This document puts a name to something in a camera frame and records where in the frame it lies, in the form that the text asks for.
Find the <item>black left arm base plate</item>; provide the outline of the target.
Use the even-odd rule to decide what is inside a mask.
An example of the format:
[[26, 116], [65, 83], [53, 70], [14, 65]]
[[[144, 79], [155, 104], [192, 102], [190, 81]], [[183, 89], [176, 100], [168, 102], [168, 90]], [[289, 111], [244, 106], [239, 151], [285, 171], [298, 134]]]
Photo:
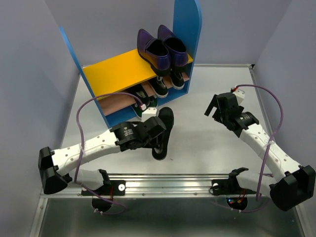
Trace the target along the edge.
[[99, 182], [88, 182], [87, 184], [81, 185], [81, 195], [91, 196], [87, 188], [92, 190], [92, 192], [101, 196], [124, 196], [126, 189], [125, 180], [110, 180], [110, 181], [99, 181]]

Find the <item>black white-laced sneaker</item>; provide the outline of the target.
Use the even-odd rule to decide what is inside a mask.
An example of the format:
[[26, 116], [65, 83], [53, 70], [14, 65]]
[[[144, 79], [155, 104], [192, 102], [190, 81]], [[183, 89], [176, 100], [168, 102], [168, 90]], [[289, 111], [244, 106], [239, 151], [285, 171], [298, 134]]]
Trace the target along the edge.
[[173, 88], [175, 88], [177, 90], [181, 90], [184, 88], [185, 82], [184, 82], [182, 73], [177, 73], [177, 72], [171, 71], [170, 72], [170, 79], [171, 79], [171, 84], [172, 84]]

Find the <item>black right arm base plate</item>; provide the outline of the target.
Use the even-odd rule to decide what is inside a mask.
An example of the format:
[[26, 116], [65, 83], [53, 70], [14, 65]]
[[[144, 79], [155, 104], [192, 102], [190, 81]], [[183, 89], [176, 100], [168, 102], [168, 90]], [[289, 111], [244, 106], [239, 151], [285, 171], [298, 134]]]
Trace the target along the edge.
[[214, 179], [211, 181], [211, 187], [209, 192], [214, 196], [220, 195], [240, 195], [240, 194], [255, 194], [254, 191], [250, 189], [244, 189], [239, 186], [236, 180], [230, 179]]

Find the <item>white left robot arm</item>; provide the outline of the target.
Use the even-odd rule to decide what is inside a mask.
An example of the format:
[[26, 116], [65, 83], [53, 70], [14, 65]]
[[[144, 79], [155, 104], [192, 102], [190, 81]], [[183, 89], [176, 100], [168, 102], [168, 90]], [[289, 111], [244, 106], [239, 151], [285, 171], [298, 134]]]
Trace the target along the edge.
[[90, 182], [91, 189], [103, 195], [109, 191], [110, 182], [102, 177], [93, 179], [90, 175], [79, 178], [79, 167], [106, 155], [135, 150], [155, 148], [158, 137], [167, 132], [161, 118], [150, 117], [145, 122], [121, 122], [102, 134], [63, 149], [44, 147], [39, 151], [38, 169], [43, 192], [46, 195], [58, 193], [70, 182]]

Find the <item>black sneaker orange sole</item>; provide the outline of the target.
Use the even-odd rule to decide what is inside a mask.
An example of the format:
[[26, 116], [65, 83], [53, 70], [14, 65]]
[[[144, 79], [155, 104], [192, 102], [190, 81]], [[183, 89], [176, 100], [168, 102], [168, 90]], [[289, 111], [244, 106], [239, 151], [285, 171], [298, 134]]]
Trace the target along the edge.
[[168, 95], [168, 88], [163, 82], [163, 77], [155, 77], [149, 80], [149, 84], [158, 98], [165, 98]]

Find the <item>purple loafer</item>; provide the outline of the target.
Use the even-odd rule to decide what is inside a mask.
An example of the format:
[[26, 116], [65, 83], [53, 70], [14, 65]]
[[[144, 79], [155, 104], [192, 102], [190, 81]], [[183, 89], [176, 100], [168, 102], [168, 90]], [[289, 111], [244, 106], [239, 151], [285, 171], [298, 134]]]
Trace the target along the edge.
[[158, 39], [163, 42], [170, 53], [172, 70], [176, 73], [183, 73], [189, 60], [184, 43], [165, 25], [158, 27]]
[[144, 29], [140, 29], [137, 34], [137, 51], [157, 76], [170, 74], [171, 56], [168, 49], [161, 40], [154, 38]]

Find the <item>all-black lace sneaker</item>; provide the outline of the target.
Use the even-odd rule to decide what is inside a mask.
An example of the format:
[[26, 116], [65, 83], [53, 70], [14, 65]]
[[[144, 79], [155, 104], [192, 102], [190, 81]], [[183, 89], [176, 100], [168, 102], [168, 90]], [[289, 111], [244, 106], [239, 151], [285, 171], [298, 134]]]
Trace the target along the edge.
[[137, 96], [142, 101], [142, 103], [145, 104], [146, 106], [149, 105], [150, 103], [149, 96], [146, 93], [145, 89], [142, 87], [142, 85], [137, 84], [135, 86], [128, 88], [126, 91], [130, 94]]

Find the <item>all-black slip-on shoe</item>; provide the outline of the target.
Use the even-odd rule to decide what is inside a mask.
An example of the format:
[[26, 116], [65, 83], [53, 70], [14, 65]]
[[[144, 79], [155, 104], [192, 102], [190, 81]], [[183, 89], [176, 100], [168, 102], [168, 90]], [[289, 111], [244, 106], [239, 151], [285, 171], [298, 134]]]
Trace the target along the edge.
[[170, 107], [160, 109], [158, 117], [166, 126], [166, 131], [156, 138], [156, 142], [152, 147], [152, 155], [156, 160], [163, 160], [167, 156], [168, 141], [174, 126], [174, 113]]

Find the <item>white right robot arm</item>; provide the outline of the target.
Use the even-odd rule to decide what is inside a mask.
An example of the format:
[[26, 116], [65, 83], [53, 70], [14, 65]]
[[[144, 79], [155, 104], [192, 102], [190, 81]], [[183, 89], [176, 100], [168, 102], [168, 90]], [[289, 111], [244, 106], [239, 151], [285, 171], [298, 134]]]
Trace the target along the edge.
[[209, 116], [214, 109], [214, 120], [245, 142], [265, 162], [271, 176], [251, 172], [245, 167], [234, 169], [227, 179], [213, 180], [210, 193], [220, 196], [238, 195], [242, 191], [247, 194], [259, 192], [282, 211], [312, 198], [315, 170], [309, 165], [302, 166], [270, 141], [258, 119], [243, 110], [243, 100], [244, 92], [241, 90], [214, 95], [204, 114]]

